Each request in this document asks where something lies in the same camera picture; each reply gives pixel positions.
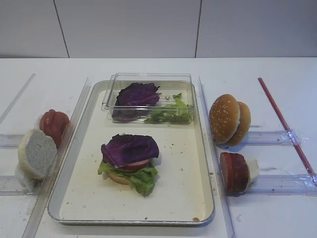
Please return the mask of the sesame top bun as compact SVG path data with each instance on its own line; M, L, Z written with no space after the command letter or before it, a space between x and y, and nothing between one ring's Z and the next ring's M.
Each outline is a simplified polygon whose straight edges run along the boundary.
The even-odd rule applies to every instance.
M231 94L219 96L210 109L209 117L214 141L227 142L240 123L240 108L237 100Z

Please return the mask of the sesame bun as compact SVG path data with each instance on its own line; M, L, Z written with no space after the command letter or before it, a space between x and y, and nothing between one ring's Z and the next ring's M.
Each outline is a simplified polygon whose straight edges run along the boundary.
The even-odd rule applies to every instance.
M219 96L210 109L209 117L214 141L227 142L240 123L240 108L237 100L231 94Z
M238 105L240 108L240 123L234 135L226 143L228 146L239 145L245 138L251 124L251 112L249 107L243 102L238 102Z

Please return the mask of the pink meat slice on burger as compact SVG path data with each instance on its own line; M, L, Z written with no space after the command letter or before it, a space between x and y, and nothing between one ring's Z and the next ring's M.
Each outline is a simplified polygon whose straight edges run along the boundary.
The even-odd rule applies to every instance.
M146 159L143 161L134 162L132 164L127 164L124 167L120 167L119 169L124 172L132 173L146 167L150 163L150 161L150 159Z

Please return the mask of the white cheese slice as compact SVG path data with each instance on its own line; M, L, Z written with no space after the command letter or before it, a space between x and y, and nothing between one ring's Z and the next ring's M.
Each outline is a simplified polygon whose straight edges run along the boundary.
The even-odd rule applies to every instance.
M249 168L249 177L250 177L250 182L256 181L260 174L260 169L259 165L256 159L247 159L246 163Z

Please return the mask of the clear plastic container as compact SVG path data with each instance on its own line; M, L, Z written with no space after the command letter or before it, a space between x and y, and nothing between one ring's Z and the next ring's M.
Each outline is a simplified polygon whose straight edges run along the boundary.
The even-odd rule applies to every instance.
M133 121L118 121L112 118L112 113L114 110L120 109L122 107L115 106L116 97L119 92L128 87L132 83L154 83L156 87L159 86L157 94L159 95L159 101L152 106L134 106L128 107L128 110L142 110L148 111L146 116L140 116ZM192 84L191 75L189 74L164 74L164 73L116 73L112 75L109 86L106 89L105 96L102 101L101 109L103 111L109 112L109 118L113 122L140 122L144 121L150 117L152 111L166 110L165 106L167 104L174 104L175 100L172 95L182 93L181 100L190 105L190 110L192 112L192 117L195 109L194 101L194 86Z

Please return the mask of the bottom burger bun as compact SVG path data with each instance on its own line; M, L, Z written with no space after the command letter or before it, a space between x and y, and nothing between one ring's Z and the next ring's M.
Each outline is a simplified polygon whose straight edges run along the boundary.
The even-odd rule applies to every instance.
M106 174L107 174L108 178L110 178L112 181L114 181L116 183L123 184L123 185L130 184L130 181L127 178L116 175L115 173L113 173L111 171L107 171Z

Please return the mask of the silver metal baking tray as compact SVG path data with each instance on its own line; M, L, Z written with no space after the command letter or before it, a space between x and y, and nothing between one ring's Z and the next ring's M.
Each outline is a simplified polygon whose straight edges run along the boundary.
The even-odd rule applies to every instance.
M113 123L101 103L108 81L94 85L48 203L66 225L199 226L214 203L199 119L189 125ZM153 192L143 197L98 174L101 145L116 134L151 136L159 147Z

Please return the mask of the clear holder upper right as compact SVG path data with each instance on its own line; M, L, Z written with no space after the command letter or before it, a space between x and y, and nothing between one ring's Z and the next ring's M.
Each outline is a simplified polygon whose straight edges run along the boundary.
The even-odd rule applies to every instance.
M292 130L249 131L241 145L249 146L292 146L300 145L301 139Z

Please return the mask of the clear holder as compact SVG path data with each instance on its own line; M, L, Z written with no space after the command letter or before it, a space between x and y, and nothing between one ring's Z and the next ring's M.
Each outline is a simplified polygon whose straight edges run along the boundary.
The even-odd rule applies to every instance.
M249 131L241 145L249 146L292 146L300 145L301 139L292 130Z
M0 177L0 196L34 195L35 190L29 191L23 187L15 176Z
M23 134L1 134L0 149L16 149L23 138Z
M246 194L316 195L316 175L260 175Z

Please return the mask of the white bun half left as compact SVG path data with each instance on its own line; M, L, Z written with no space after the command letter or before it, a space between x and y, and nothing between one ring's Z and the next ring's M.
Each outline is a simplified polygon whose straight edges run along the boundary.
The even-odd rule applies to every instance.
M57 153L54 140L40 129L27 131L18 145L19 167L32 179L42 180Z

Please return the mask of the clear holder lower right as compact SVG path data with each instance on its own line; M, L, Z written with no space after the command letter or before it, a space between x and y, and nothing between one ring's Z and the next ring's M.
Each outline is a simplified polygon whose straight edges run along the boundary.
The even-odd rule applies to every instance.
M316 175L260 175L246 194L316 195Z

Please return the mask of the clear holder upper left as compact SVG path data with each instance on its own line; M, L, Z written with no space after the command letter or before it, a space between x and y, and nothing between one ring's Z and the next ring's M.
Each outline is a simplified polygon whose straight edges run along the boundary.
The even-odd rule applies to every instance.
M23 138L23 134L1 134L0 149L16 149Z

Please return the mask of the clear holder lower left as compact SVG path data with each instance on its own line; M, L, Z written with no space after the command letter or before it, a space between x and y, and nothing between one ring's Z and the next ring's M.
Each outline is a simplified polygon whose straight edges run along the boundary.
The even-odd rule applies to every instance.
M15 176L0 177L0 196L34 195L35 190L29 191L23 187Z

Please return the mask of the clear rail right of tray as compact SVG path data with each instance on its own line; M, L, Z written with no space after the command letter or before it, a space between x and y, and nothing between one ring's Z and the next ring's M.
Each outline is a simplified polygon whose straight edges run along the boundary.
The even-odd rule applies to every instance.
M231 219L231 214L228 206L228 201L227 197L225 195L225 190L224 190L224 183L222 181L222 174L221 174L221 167L218 161L218 153L216 146L213 142L213 137L212 137L212 131L211 131L211 126L210 126L210 118L209 118L209 108L206 103L206 97L203 89L203 85L201 82L200 76L198 76L198 91L200 95L200 101L202 105L202 111L203 111L203 117L206 125L206 131L208 135L208 141L209 141L209 146L211 150L211 157L212 157L212 163L213 163L213 168L214 168L214 175L213 177L215 178L216 184L217 184L217 191L219 194L220 202L221 202L221 207L223 211L223 216L224 216L224 222L225 222L225 227L226 227L226 233L228 238L235 238L235 231L233 228L232 224L232 219Z

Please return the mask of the clear rail of tray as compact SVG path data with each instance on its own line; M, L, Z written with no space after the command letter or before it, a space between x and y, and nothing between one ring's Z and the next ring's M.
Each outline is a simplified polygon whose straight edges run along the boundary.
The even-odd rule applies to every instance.
M64 157L68 150L68 146L72 140L73 134L75 133L76 126L82 114L82 110L84 108L86 99L89 96L90 89L91 79L87 78L82 88L79 99L77 101L74 112L71 116L70 123L67 125L64 131L60 148L57 150L55 159L52 165L50 166L45 179L42 182L41 188L38 192L37 201L35 203L29 221L26 225L22 238L34 238L36 235L43 213L46 209L46 205L48 203L51 191L53 189L53 185L63 163Z
M227 197L225 195L225 190L224 190L224 183L222 181L222 174L221 174L221 167L218 161L218 153L216 146L213 142L213 137L212 137L212 131L211 131L211 126L210 126L210 118L209 118L209 108L206 103L206 97L203 89L203 85L201 82L200 76L198 76L198 91L200 95L200 101L202 105L202 111L203 111L203 117L206 125L206 131L208 135L208 141L209 141L209 146L211 150L211 157L212 157L212 163L213 163L213 168L214 168L214 175L213 177L215 178L216 184L217 184L217 191L219 194L220 202L221 202L221 207L223 211L223 216L224 216L224 222L225 222L225 227L226 227L226 233L228 238L235 238L235 231L233 228L232 224L232 219L231 219L231 214L228 206L228 201Z

